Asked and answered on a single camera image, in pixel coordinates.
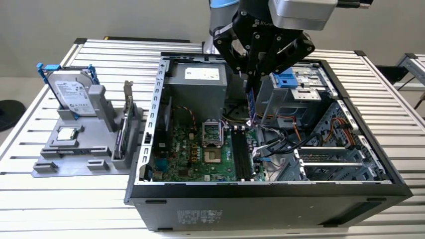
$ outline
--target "aluminum extrusion table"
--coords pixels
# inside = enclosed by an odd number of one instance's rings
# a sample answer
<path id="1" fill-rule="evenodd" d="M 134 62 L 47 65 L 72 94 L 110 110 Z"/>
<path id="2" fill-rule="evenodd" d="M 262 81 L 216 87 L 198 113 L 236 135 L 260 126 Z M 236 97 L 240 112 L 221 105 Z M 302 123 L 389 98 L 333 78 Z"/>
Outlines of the aluminum extrusion table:
<path id="1" fill-rule="evenodd" d="M 161 51 L 201 53 L 201 45 L 79 41 L 61 65 L 96 67 L 114 106 L 124 105 L 124 81 L 133 81 L 134 102 L 146 109 Z M 410 199 L 348 229 L 149 232 L 136 209 L 122 203 L 128 176 L 32 178 L 32 166 L 59 117 L 57 101 L 44 86 L 0 147 L 0 238 L 425 238 L 425 122 L 366 56 L 316 50 L 309 58 L 329 62 L 413 191 Z"/>

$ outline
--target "open computer tower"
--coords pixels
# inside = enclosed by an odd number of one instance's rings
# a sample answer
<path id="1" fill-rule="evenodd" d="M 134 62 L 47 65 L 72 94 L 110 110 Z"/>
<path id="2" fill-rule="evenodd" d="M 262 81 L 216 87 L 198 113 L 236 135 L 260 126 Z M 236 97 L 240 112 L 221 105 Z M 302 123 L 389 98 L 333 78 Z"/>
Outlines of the open computer tower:
<path id="1" fill-rule="evenodd" d="M 324 60 L 162 53 L 126 203 L 152 231 L 349 227 L 412 196 Z"/>

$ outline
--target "white label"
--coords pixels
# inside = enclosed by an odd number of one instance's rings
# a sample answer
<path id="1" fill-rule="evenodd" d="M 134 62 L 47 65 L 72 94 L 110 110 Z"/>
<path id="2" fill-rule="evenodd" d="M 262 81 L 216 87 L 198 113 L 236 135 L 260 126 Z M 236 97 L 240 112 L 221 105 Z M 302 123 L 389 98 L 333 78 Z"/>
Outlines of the white label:
<path id="1" fill-rule="evenodd" d="M 298 77 L 298 81 L 308 83 L 308 79 L 305 79 L 304 77 Z"/>
<path id="2" fill-rule="evenodd" d="M 95 114 L 95 109 L 87 96 L 84 85 L 77 81 L 55 81 L 55 84 L 69 110 L 79 115 Z"/>
<path id="3" fill-rule="evenodd" d="M 193 68 L 188 67 L 185 70 L 186 80 L 220 80 L 217 68 Z"/>

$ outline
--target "printed label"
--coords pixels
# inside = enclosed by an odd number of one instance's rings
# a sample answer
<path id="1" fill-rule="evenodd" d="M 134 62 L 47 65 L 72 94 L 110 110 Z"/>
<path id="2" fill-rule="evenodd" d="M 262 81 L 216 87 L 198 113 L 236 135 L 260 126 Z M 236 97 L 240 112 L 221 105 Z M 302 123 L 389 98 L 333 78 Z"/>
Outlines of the printed label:
<path id="1" fill-rule="evenodd" d="M 220 223 L 222 210 L 177 210 L 178 223 L 212 224 Z"/>
<path id="2" fill-rule="evenodd" d="M 194 68 L 188 67 L 185 70 L 186 80 L 220 80 L 220 73 L 217 68 Z"/>
<path id="3" fill-rule="evenodd" d="M 84 85 L 77 81 L 56 81 L 55 84 L 69 110 L 79 115 L 93 115 L 95 109 Z"/>

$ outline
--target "robotic arm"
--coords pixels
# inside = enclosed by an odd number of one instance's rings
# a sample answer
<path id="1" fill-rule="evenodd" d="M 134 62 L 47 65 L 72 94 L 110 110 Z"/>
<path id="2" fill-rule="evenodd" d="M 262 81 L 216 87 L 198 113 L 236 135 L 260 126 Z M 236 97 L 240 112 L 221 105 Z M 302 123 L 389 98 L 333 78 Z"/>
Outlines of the robotic arm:
<path id="1" fill-rule="evenodd" d="M 210 0 L 212 42 L 248 93 L 261 76 L 281 73 L 314 51 L 304 30 L 322 30 L 336 7 L 369 8 L 373 0 Z"/>

